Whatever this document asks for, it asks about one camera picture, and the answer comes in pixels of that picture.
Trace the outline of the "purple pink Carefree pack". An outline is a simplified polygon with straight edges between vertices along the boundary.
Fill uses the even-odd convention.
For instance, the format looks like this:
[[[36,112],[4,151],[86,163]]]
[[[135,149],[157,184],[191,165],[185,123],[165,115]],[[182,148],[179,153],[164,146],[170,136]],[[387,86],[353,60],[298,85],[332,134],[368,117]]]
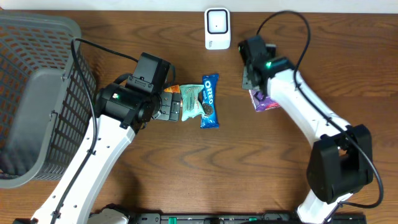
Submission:
[[[249,90],[249,95],[256,112],[262,112],[280,107],[280,105],[273,101],[269,96],[264,96],[261,91]]]

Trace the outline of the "mint green snack pack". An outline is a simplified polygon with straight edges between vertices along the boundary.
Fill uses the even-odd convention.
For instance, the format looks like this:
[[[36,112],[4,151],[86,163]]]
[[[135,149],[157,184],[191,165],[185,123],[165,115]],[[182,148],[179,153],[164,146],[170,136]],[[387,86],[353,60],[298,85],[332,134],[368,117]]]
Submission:
[[[189,84],[181,85],[180,91],[182,96],[182,121],[188,118],[194,118],[198,115],[204,115],[205,112],[198,99],[204,85]]]

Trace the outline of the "blue Oreo cookie pack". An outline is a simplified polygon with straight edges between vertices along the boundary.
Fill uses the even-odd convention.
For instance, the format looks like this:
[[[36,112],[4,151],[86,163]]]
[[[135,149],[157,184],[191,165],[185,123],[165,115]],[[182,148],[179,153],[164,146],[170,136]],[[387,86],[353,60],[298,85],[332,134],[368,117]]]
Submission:
[[[219,122],[215,110],[215,90],[218,82],[219,75],[205,75],[202,77],[203,86],[202,89],[202,108],[205,112],[201,116],[201,128],[219,128]]]

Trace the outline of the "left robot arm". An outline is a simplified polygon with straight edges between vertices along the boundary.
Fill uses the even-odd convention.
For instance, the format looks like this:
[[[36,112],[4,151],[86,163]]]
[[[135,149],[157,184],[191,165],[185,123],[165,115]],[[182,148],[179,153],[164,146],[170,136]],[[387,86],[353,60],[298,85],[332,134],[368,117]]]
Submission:
[[[133,73],[100,89],[94,115],[62,179],[30,219],[15,223],[129,223],[118,208],[92,214],[93,204],[122,152],[138,132],[167,111],[162,94],[175,81],[175,67],[143,53]]]

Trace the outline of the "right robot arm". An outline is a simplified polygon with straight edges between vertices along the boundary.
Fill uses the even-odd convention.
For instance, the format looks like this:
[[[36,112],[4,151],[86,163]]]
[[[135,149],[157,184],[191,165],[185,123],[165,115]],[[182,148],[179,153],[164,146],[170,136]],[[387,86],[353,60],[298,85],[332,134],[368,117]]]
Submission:
[[[276,46],[256,35],[238,44],[243,88],[270,97],[285,110],[312,147],[307,167],[310,191],[298,206],[304,223],[324,223],[338,206],[373,181],[369,129],[352,126],[309,88],[287,57],[276,57]]]

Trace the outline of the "orange small snack box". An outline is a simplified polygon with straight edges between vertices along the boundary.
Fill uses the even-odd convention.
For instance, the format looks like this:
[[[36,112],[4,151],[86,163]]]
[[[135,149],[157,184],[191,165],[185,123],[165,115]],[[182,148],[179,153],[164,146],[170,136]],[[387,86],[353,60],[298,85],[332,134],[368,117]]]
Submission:
[[[167,93],[180,93],[180,86],[179,85],[172,85],[164,89],[164,92]]]

